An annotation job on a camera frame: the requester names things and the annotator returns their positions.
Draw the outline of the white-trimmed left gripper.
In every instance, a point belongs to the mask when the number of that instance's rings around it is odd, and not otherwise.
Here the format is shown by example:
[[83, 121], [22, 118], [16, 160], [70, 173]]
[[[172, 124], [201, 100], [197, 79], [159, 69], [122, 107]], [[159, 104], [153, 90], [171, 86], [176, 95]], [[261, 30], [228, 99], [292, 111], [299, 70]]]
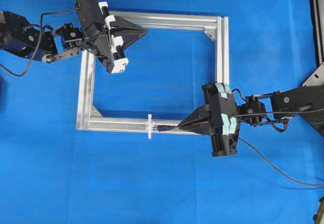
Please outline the white-trimmed left gripper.
[[85, 46], [106, 68], [107, 73], [122, 73], [129, 61], [124, 50], [147, 35], [148, 30], [120, 16], [111, 15], [108, 3], [76, 0], [77, 16]]

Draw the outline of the teal-taped right gripper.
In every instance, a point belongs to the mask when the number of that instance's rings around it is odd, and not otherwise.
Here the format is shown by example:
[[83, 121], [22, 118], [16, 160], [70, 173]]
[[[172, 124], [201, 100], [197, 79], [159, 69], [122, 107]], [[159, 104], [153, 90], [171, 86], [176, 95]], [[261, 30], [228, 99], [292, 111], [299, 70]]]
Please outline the teal-taped right gripper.
[[228, 84], [211, 83], [202, 87], [205, 104], [179, 123], [179, 129], [200, 135], [210, 135], [212, 156], [237, 154], [240, 122], [234, 93]]

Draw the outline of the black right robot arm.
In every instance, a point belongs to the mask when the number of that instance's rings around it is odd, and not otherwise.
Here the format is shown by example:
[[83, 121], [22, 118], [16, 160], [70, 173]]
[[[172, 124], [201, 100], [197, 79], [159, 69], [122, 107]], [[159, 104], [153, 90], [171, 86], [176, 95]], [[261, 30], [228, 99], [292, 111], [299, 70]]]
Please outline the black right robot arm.
[[288, 122], [300, 115], [323, 135], [323, 86], [297, 87], [285, 92], [251, 95], [237, 105], [228, 84], [202, 86], [205, 104], [198, 107], [178, 127], [186, 132], [209, 135], [214, 157], [237, 154], [241, 123], [256, 127], [269, 124], [284, 132]]

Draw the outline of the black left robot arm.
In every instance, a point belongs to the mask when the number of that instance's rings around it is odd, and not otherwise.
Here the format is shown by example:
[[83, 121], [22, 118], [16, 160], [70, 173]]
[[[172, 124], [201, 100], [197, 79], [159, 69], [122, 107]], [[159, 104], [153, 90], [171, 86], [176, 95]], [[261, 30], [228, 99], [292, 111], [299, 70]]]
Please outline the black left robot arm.
[[148, 30], [111, 15], [108, 5], [101, 6], [98, 0], [76, 0], [71, 11], [76, 11], [80, 27], [67, 23], [54, 29], [43, 18], [39, 24], [31, 24], [21, 15], [1, 11], [1, 50], [48, 64], [88, 51], [107, 73], [124, 72], [129, 63], [125, 49]]

